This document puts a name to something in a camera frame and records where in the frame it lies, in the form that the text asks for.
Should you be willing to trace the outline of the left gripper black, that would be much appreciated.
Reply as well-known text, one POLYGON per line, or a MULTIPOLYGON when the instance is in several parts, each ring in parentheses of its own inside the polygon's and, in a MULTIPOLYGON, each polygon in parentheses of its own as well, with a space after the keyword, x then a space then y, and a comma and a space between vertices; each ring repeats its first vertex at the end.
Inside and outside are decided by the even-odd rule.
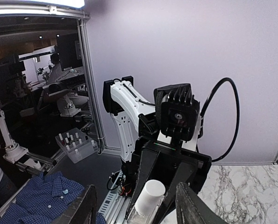
POLYGON ((134 175, 134 191, 126 210, 129 215, 145 183, 156 179, 169 186, 164 199, 155 214, 153 224, 162 220, 176 207, 176 188, 180 182, 189 183, 197 194, 201 191, 212 165, 209 155, 196 153, 184 148, 172 147, 148 137, 141 136, 135 142, 130 171, 134 175))

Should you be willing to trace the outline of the blue checked shirt forearm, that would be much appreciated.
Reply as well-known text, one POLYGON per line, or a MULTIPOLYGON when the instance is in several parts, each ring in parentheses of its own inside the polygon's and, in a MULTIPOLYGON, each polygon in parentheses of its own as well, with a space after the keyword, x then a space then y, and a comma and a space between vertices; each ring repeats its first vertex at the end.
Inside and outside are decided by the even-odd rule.
POLYGON ((63 176, 53 174, 32 177, 17 194, 0 218, 0 224, 49 224, 83 193, 85 187, 63 176))

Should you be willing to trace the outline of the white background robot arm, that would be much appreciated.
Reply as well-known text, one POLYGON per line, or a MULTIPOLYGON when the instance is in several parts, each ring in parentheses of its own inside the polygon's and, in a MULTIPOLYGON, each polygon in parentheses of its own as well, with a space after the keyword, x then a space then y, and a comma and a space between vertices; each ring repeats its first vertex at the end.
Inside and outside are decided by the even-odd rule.
POLYGON ((29 152, 29 150, 25 147, 20 146, 18 143, 15 142, 14 139, 11 138, 10 132, 6 124, 5 114, 1 110, 1 108, 0 131, 5 142, 6 153, 4 154, 3 158, 12 164, 15 164, 19 159, 26 155, 29 152))

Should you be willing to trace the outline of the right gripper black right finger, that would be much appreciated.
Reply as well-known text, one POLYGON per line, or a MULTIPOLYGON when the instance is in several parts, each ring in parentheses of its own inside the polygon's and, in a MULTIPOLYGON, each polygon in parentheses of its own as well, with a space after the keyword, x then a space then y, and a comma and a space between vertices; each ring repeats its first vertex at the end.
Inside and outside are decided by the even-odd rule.
POLYGON ((227 224, 198 197, 187 183, 180 182, 177 185, 175 204, 178 224, 227 224))

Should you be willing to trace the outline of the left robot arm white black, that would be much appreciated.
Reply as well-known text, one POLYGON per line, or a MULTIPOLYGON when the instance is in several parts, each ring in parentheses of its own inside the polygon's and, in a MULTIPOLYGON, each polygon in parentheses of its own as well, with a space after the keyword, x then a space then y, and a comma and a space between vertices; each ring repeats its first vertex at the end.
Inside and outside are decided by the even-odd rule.
POLYGON ((130 197, 130 216, 145 183, 160 181, 166 189, 153 223, 159 224, 176 205, 178 183, 194 193, 202 189, 212 165, 210 156, 197 151, 200 103, 189 83, 154 90, 147 101, 133 86, 131 76, 104 82, 103 104, 112 117, 121 144, 122 194, 130 197))

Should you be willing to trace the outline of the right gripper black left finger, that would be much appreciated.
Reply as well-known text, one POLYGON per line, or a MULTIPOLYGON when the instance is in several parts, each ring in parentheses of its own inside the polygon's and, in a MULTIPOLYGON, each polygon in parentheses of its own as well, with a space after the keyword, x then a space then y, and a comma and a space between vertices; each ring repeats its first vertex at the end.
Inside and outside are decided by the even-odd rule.
POLYGON ((95 224, 97 215, 97 192, 94 185, 86 189, 52 224, 95 224))

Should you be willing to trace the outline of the clear nail polish bottle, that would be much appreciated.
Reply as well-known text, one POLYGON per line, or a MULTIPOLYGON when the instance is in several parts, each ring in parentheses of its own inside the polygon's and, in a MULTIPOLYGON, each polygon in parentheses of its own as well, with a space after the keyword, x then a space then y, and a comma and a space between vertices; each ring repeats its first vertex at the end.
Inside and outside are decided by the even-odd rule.
POLYGON ((159 210, 159 207, 162 204, 162 201, 164 199, 164 196, 162 196, 157 204, 154 206, 154 208, 151 208, 150 214, 148 215, 143 215, 140 214, 136 209, 135 206, 131 209, 131 212, 127 218, 127 223, 128 224, 151 224, 156 216, 156 213, 159 210))

